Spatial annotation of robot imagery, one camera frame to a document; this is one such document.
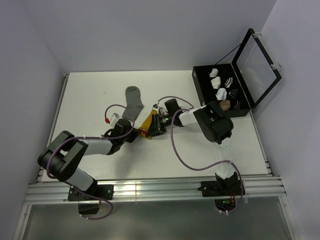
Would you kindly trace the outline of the yellow sock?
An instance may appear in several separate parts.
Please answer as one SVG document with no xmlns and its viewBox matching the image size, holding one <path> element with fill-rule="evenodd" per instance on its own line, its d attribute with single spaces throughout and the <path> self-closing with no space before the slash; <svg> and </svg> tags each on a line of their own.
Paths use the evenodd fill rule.
<svg viewBox="0 0 320 240">
<path fill-rule="evenodd" d="M 157 113 L 158 113 L 158 111 L 155 108 L 153 108 L 151 110 L 150 114 L 148 115 L 148 117 L 144 120 L 144 122 L 138 128 L 138 130 L 140 131 L 140 135 L 143 138 L 146 138 L 148 140 L 150 140 L 152 138 L 151 136 L 147 137 L 146 134 L 147 134 L 147 131 L 149 130 L 151 123 L 152 123 L 152 115 L 157 114 Z"/>
</svg>

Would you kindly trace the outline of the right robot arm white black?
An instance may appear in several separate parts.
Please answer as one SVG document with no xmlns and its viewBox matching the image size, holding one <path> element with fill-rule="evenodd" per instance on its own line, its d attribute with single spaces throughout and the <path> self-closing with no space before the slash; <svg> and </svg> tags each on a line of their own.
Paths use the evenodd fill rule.
<svg viewBox="0 0 320 240">
<path fill-rule="evenodd" d="M 187 165 L 176 149 L 173 128 L 174 126 L 186 127 L 197 124 L 209 142 L 220 145 L 224 140 L 232 136 L 233 122 L 225 115 L 224 111 L 215 101 L 202 107 L 195 108 L 191 105 L 190 108 L 183 109 L 179 106 L 177 100 L 187 103 L 186 100 L 180 97 L 168 96 L 167 98 L 168 100 L 164 103 L 164 113 L 160 111 L 159 102 L 153 105 L 152 109 L 155 113 L 150 115 L 150 124 L 142 131 L 144 136 L 151 139 L 163 135 L 167 131 L 167 128 L 170 128 L 170 141 L 178 160 L 189 170 L 197 172 L 217 166 L 214 174 L 216 177 L 216 189 L 222 195 L 229 194 L 234 188 L 233 181 L 238 180 L 237 169 L 233 163 L 230 160 L 219 160 L 202 168 L 194 168 Z"/>
</svg>

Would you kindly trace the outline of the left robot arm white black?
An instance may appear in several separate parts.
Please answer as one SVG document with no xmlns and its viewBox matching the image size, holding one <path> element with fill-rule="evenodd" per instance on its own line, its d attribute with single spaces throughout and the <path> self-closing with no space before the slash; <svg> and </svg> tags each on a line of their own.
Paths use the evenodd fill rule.
<svg viewBox="0 0 320 240">
<path fill-rule="evenodd" d="M 76 137 L 64 130 L 39 155 L 37 163 L 46 170 L 49 177 L 78 188 L 82 197 L 91 200 L 98 193 L 97 181 L 79 168 L 82 158 L 113 155 L 123 144 L 132 143 L 140 133 L 131 122 L 123 118 L 100 137 Z"/>
</svg>

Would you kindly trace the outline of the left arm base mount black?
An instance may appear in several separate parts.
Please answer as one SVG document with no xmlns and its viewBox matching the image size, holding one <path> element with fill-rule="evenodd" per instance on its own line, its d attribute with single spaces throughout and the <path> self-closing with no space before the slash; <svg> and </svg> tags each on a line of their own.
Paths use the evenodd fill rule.
<svg viewBox="0 0 320 240">
<path fill-rule="evenodd" d="M 114 185 L 113 184 L 97 184 L 93 186 L 91 189 L 88 189 L 84 192 L 87 195 L 83 195 L 79 193 L 74 187 L 69 188 L 69 193 L 67 200 L 69 202 L 81 202 L 81 201 L 95 201 L 96 198 L 104 199 L 104 200 L 112 200 L 114 193 Z"/>
</svg>

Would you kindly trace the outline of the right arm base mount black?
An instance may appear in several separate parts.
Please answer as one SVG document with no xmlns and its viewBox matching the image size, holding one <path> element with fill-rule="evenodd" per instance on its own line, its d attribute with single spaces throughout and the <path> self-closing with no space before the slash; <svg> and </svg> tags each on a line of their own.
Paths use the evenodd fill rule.
<svg viewBox="0 0 320 240">
<path fill-rule="evenodd" d="M 235 194 L 235 196 L 245 195 L 245 190 L 241 186 L 241 182 L 237 181 L 202 181 L 200 187 L 197 188 L 203 197 L 227 197 Z"/>
</svg>

